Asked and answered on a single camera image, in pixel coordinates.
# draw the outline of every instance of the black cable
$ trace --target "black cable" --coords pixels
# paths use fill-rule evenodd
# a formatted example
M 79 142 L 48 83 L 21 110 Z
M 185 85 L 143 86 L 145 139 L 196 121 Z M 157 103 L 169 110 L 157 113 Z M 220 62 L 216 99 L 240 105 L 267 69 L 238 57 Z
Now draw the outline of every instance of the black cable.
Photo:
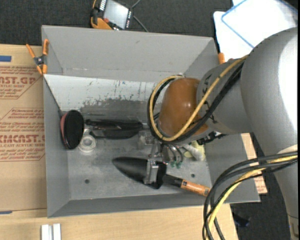
M 262 164 L 262 165 L 255 165 L 255 166 L 250 166 L 250 167 L 246 167 L 246 168 L 239 169 L 239 170 L 231 172 L 232 170 L 237 169 L 237 168 L 239 168 L 241 166 L 245 166 L 245 165 L 248 165 L 248 164 L 251 164 L 251 163 L 258 162 L 258 161 L 261 162 L 261 161 L 265 161 L 265 160 L 272 160 L 272 159 L 277 159 L 277 158 L 290 157 L 290 156 L 294 156 L 294 155 L 297 155 L 297 154 L 298 154 L 298 152 L 289 152 L 289 153 L 284 153 L 284 154 L 269 155 L 269 156 L 265 156 L 265 157 L 259 157 L 259 158 L 255 158 L 255 159 L 250 159 L 250 160 L 246 160 L 246 161 L 243 161 L 241 163 L 235 164 L 235 165 L 231 166 L 229 169 L 227 169 L 226 171 L 224 171 L 218 177 L 218 179 L 214 183 L 213 187 L 211 188 L 211 190 L 209 192 L 209 195 L 206 197 L 206 200 L 204 202 L 204 208 L 203 208 L 203 218 L 204 218 L 204 221 L 206 221 L 207 217 L 209 216 L 209 215 L 207 215 L 207 210 L 208 210 L 209 203 L 212 203 L 213 207 L 215 207 L 218 204 L 218 203 L 214 203 L 214 195 L 215 195 L 216 189 L 224 181 L 226 181 L 226 180 L 228 180 L 228 179 L 230 179 L 230 178 L 232 178 L 234 176 L 237 176 L 237 175 L 240 175 L 240 174 L 243 174 L 243 173 L 247 173 L 247 172 L 255 170 L 255 169 L 271 168 L 271 167 L 275 167 L 276 166 L 275 169 L 271 170 L 271 172 L 275 172 L 277 170 L 281 170 L 281 169 L 283 169 L 283 168 L 285 168 L 287 166 L 292 165 L 293 163 L 295 163 L 295 161 L 293 161 L 293 162 L 291 162 L 291 161 L 284 161 L 284 162 L 276 162 L 276 163 L 268 163 L 268 164 Z M 249 177 L 247 179 L 254 178 L 254 177 L 259 177 L 259 176 L 260 175 L 254 175 L 254 176 L 251 176 L 251 177 Z M 205 237 L 204 236 L 204 228 L 202 228 L 202 237 Z
M 223 176 L 225 176 L 227 173 L 233 171 L 234 169 L 237 169 L 239 167 L 242 167 L 242 166 L 245 166 L 245 165 L 249 165 L 249 164 L 252 164 L 252 163 L 262 163 L 263 161 L 266 161 L 266 160 L 273 160 L 273 159 L 277 159 L 277 158 L 286 158 L 286 157 L 290 157 L 290 156 L 293 156 L 293 155 L 296 155 L 297 152 L 287 152 L 287 153 L 283 153 L 283 154 L 274 154 L 274 155 L 269 155 L 269 156 L 263 156 L 263 157 L 258 157 L 258 158 L 253 158 L 253 159 L 250 159 L 250 160 L 245 160 L 243 162 L 240 162 L 240 163 L 237 163 L 231 167 L 229 167 L 227 170 L 225 170 L 217 179 L 217 181 L 222 178 Z M 214 193 L 211 195 L 211 198 L 210 198 L 210 203 L 214 203 L 214 199 L 215 199 L 215 195 Z M 219 224 L 218 224 L 218 220 L 217 218 L 215 219 L 214 221 L 214 225 L 215 225 L 215 228 L 220 236 L 220 238 L 222 240 L 224 240 L 224 237 L 223 237 L 223 234 L 221 232 L 221 229 L 219 227 Z
M 296 158 L 296 159 L 293 159 L 293 160 L 284 161 L 284 162 L 282 162 L 282 163 L 284 163 L 283 165 L 278 166 L 278 167 L 276 167 L 276 168 L 274 168 L 274 169 L 271 169 L 271 170 L 269 170 L 269 171 L 263 171 L 263 173 L 274 173 L 274 172 L 277 172 L 277 171 L 282 170 L 282 169 L 284 169 L 284 168 L 287 168 L 287 167 L 289 167 L 289 166 L 292 166 L 292 165 L 296 164 L 297 162 L 298 162 L 298 159 L 297 159 L 297 158 Z M 247 177 L 247 178 L 245 178 L 245 179 L 241 179 L 241 180 L 238 180 L 238 181 L 232 183 L 230 186 L 228 186 L 228 187 L 222 192 L 222 194 L 219 196 L 217 202 L 216 202 L 213 206 L 211 206 L 211 209 L 210 209 L 209 213 L 207 214 L 206 219 L 204 220 L 204 228 L 206 229 L 207 235 L 208 235 L 208 237 L 209 237 L 210 240 L 213 240 L 214 238 L 212 237 L 211 231 L 210 231 L 210 229 L 209 229 L 208 219 L 209 219 L 210 215 L 214 212 L 216 206 L 219 204 L 219 202 L 221 201 L 221 199 L 222 199 L 222 198 L 224 197 L 224 195 L 228 192 L 228 190 L 229 190 L 230 188 L 232 188 L 235 184 L 241 183 L 241 182 L 243 182 L 243 181 L 246 181 L 246 180 L 249 180 L 249 179 L 252 179 L 252 178 L 256 178 L 256 177 L 260 177 L 260 175 L 259 175 L 259 174 L 257 174 L 257 175 L 252 175 L 252 176 L 249 176 L 249 177 Z M 224 238 L 224 236 L 223 236 L 223 234 L 222 234 L 222 232 L 221 232 L 220 226 L 219 226 L 219 224 L 218 224 L 217 218 L 214 219 L 214 225 L 216 226 L 216 230 L 217 230 L 217 232 L 218 232 L 220 238 L 223 239 L 223 240 L 225 240 L 225 238 Z M 205 236 L 204 236 L 204 231 L 203 231 L 204 228 L 202 228 L 202 237 L 203 237 L 203 238 L 205 237 Z
M 133 15 L 133 18 L 136 20 L 136 22 L 139 23 L 139 25 L 144 29 L 145 32 L 149 32 L 145 25 L 143 25 L 142 22 L 136 16 Z
M 284 169 L 284 168 L 286 168 L 286 167 L 292 166 L 292 165 L 294 165 L 294 164 L 297 163 L 297 162 L 298 162 L 297 159 L 293 159 L 292 161 L 288 162 L 288 163 L 285 164 L 285 165 L 278 166 L 277 168 L 271 169 L 271 170 L 269 170 L 269 171 L 264 170 L 264 171 L 262 171 L 262 173 L 263 173 L 263 174 L 274 173 L 274 172 L 279 171 L 279 170 L 282 170 L 282 169 Z M 245 180 L 248 180 L 248 179 L 257 178 L 257 177 L 261 177 L 261 175 L 252 175 L 252 176 L 250 176 L 249 178 L 239 180 L 237 183 L 242 182 L 242 181 L 245 181 Z M 215 229 L 216 229 L 216 231 L 217 231 L 219 237 L 221 238 L 221 240 L 226 240 L 225 237 L 224 237 L 224 235 L 223 235 L 223 233 L 222 233 L 222 231 L 221 231 L 221 228 L 220 228 L 220 226 L 219 226 L 217 217 L 214 219 L 213 223 L 214 223 Z

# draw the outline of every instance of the gray robot arm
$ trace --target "gray robot arm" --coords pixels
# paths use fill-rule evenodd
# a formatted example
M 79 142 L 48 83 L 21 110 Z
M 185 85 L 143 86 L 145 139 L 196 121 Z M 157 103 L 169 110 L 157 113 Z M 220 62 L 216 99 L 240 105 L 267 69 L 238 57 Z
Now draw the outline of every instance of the gray robot arm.
M 202 91 L 231 63 L 207 72 Z M 297 118 L 298 28 L 275 34 L 260 43 L 245 60 L 239 81 L 222 99 L 206 124 L 222 134 L 254 133 L 268 155 L 298 150 Z M 211 103 L 222 88 L 213 90 Z M 203 106 L 203 116 L 208 109 Z M 299 239 L 298 164 L 275 173 L 288 214 L 291 239 Z

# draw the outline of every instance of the cardboard sheet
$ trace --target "cardboard sheet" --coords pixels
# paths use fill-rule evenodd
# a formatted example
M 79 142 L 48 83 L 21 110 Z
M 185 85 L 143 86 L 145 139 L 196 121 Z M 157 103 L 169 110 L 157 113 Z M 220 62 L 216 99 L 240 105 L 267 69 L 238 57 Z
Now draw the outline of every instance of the cardboard sheet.
M 25 45 L 0 44 L 0 56 L 0 212 L 45 208 L 43 78 Z

